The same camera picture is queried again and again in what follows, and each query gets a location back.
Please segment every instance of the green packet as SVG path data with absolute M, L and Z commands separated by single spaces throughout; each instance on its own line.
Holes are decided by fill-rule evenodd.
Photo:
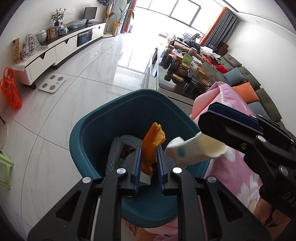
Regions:
M 185 63 L 185 64 L 190 66 L 192 60 L 193 60 L 193 58 L 189 54 L 185 53 L 184 56 L 183 56 L 182 63 Z

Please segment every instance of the potted plant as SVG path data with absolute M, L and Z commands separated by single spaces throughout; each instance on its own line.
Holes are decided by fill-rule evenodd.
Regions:
M 59 24 L 60 24 L 59 20 L 63 19 L 65 10 L 66 10 L 65 8 L 64 8 L 64 10 L 62 10 L 62 8 L 60 8 L 59 10 L 56 10 L 54 12 L 54 14 L 52 15 L 51 19 L 53 22 L 55 21 L 54 25 L 56 27 L 59 27 Z
M 119 18 L 117 18 L 116 14 L 114 12 L 110 13 L 109 17 L 112 17 L 113 15 L 115 15 L 115 17 L 116 17 L 116 22 L 112 24 L 113 25 L 113 32 L 112 32 L 113 36 L 119 34 L 118 28 L 123 23 L 126 15 L 129 13 L 129 11 L 132 12 L 132 17 L 134 19 L 134 17 L 135 17 L 134 9 L 126 9 L 128 7 L 128 5 L 130 4 L 130 2 L 131 2 L 131 0 L 126 1 L 126 6 L 124 7 L 123 10 L 121 8 L 119 8 L 119 10 L 120 10 Z M 128 24 L 130 24 L 131 18 L 127 18 L 126 20 L 127 20 Z

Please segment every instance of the curtain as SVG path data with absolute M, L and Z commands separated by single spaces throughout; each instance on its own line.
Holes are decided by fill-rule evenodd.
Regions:
M 207 46 L 216 50 L 220 42 L 226 42 L 238 22 L 237 16 L 224 7 L 214 23 L 200 40 L 200 46 Z
M 130 5 L 128 6 L 128 9 L 135 9 L 136 3 L 137 0 L 132 0 L 130 2 Z M 128 13 L 126 14 L 126 17 L 124 18 L 122 24 L 121 32 L 128 32 L 129 24 L 127 22 L 127 18 L 132 18 L 132 11 L 128 11 Z

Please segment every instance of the orange pillow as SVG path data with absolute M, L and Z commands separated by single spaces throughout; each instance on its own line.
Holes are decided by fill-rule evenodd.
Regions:
M 259 101 L 257 94 L 249 82 L 232 88 L 247 104 Z

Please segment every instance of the red plastic bag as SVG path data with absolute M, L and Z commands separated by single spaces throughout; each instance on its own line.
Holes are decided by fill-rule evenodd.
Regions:
M 6 68 L 4 70 L 3 79 L 0 82 L 2 94 L 11 108 L 20 109 L 22 107 L 22 98 L 20 97 L 20 92 L 18 90 L 12 69 Z

